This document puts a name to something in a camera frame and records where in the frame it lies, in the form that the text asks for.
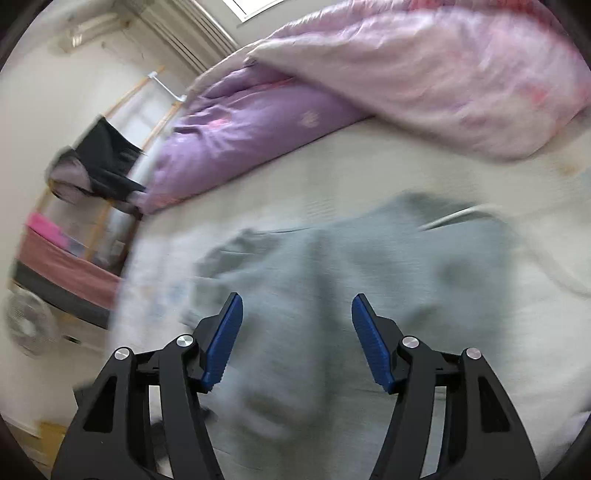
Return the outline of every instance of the white fan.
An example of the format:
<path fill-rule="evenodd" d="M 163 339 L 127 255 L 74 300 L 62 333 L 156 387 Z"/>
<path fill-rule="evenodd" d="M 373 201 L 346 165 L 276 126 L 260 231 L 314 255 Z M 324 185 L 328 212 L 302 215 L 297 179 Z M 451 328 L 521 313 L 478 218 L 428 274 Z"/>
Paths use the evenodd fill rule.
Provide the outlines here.
<path fill-rule="evenodd" d="M 59 339 L 49 306 L 34 293 L 16 287 L 4 306 L 12 340 L 30 356 L 48 352 Z"/>

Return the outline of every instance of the gray-blue cloth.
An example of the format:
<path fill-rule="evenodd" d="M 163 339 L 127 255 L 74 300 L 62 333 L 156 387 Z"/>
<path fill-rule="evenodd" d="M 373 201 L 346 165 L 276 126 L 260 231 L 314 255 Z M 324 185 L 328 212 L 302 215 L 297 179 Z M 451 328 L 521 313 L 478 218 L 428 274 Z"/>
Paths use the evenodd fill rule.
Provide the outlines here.
<path fill-rule="evenodd" d="M 466 206 L 404 194 L 355 219 L 245 231 L 197 266 L 188 325 L 232 291 L 244 300 L 223 380 L 202 397 L 219 416 L 209 430 L 228 478 L 369 478 L 395 398 L 374 383 L 353 328 L 358 293 L 434 349 L 494 354 L 507 321 L 505 226 L 474 214 L 420 229 Z"/>

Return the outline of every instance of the pink comforter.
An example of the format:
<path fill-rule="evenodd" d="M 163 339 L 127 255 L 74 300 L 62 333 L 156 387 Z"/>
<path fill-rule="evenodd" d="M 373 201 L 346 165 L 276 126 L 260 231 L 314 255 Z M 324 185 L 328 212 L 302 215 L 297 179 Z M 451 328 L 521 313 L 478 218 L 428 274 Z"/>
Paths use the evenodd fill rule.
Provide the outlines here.
<path fill-rule="evenodd" d="M 591 72 L 537 0 L 355 0 L 287 24 L 194 84 L 260 61 L 494 157 L 527 156 L 589 104 Z"/>

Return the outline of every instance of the window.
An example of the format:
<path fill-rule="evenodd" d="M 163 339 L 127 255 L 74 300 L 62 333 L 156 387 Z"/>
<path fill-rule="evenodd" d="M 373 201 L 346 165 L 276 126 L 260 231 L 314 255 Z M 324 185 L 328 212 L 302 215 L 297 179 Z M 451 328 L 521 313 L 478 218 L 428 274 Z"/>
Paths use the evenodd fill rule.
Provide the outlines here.
<path fill-rule="evenodd" d="M 246 20 L 256 13 L 278 4 L 282 0 L 224 0 L 232 11 L 241 19 Z"/>

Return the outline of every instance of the white bed sheet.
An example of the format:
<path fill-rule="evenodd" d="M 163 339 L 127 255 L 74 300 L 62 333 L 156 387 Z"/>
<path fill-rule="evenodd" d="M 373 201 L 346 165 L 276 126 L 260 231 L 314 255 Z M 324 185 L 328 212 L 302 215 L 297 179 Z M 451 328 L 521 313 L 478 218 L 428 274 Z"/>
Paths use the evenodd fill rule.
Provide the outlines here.
<path fill-rule="evenodd" d="M 591 165 L 589 151 L 585 121 L 574 122 L 534 158 L 508 164 L 455 153 L 376 119 L 335 132 L 146 218 L 112 315 L 109 352 L 121 345 L 136 353 L 162 348 L 189 331 L 182 318 L 195 263 L 240 230 L 355 216 L 404 190 L 500 206 L 591 284 L 589 206 L 581 183 L 564 174 Z M 514 259 L 513 331 L 506 332 L 502 358 L 487 359 L 547 469 L 556 461 L 560 432 L 591 398 L 585 387 L 591 300 L 558 288 L 522 246 Z"/>

